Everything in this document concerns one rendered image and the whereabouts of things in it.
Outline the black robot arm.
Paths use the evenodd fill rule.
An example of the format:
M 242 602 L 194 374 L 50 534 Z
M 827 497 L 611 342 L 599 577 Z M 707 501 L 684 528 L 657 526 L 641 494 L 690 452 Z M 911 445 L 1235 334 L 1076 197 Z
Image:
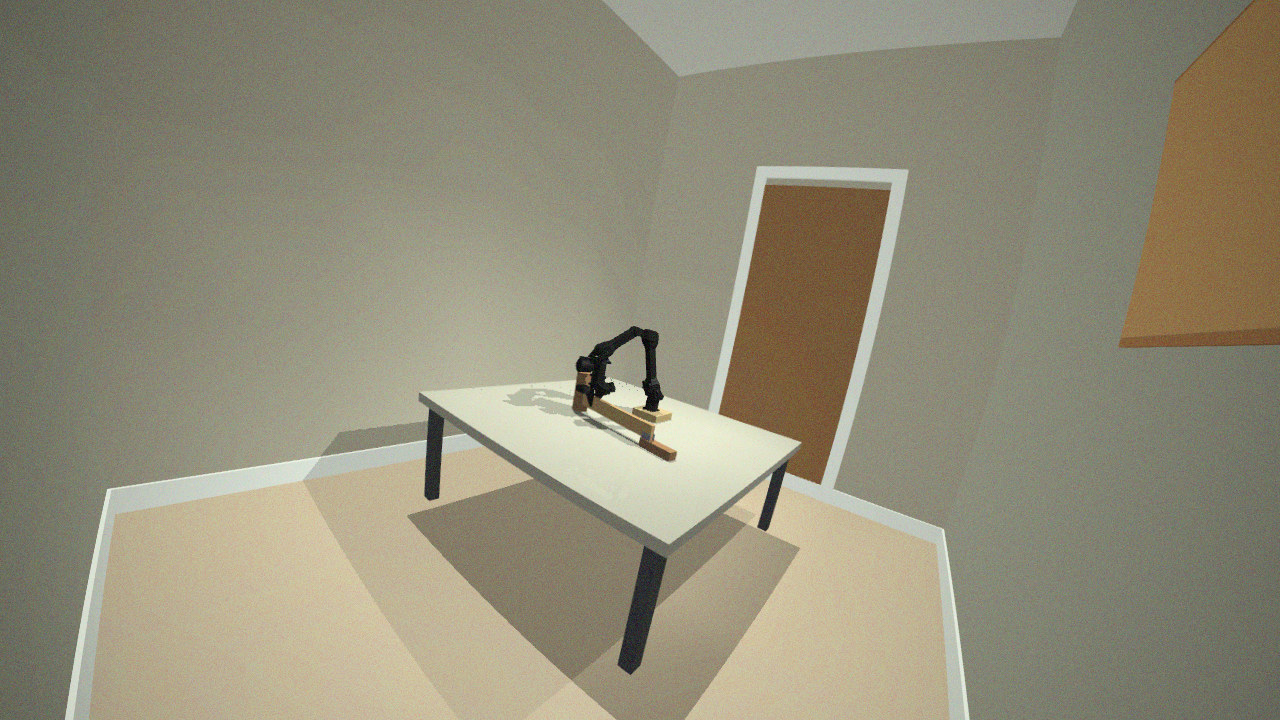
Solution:
M 643 409 L 646 409 L 650 413 L 657 413 L 660 411 L 658 409 L 659 401 L 664 398 L 660 392 L 659 380 L 657 379 L 657 345 L 659 341 L 657 331 L 643 331 L 639 327 L 632 325 L 628 331 L 616 336 L 613 340 L 596 345 L 588 357 L 579 356 L 576 372 L 605 374 L 605 365 L 611 364 L 608 357 L 614 354 L 616 348 L 620 348 L 620 346 L 627 343 L 630 340 L 634 340 L 636 336 L 641 337 L 646 355 L 646 379 L 643 380 L 643 389 L 648 397 L 646 405 Z M 614 389 L 614 383 L 605 383 L 605 378 L 602 378 L 602 380 L 598 379 L 595 382 L 593 389 L 598 389 L 603 396 L 611 395 L 611 391 Z

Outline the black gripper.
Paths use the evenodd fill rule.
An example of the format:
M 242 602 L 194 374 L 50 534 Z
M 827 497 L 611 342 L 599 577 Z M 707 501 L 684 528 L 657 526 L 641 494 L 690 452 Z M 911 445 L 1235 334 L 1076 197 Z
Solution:
M 598 398 L 603 397 L 603 395 L 598 389 L 594 393 L 593 387 L 594 387 L 594 384 L 595 384 L 595 382 L 598 379 L 602 380 L 602 378 L 605 378 L 605 374 L 591 373 L 590 375 L 591 375 L 591 382 L 589 382 L 588 386 L 585 386 L 585 384 L 577 384 L 575 387 L 575 389 L 579 391 L 582 395 L 586 395 L 589 407 L 593 407 L 593 397 L 594 396 L 596 396 Z

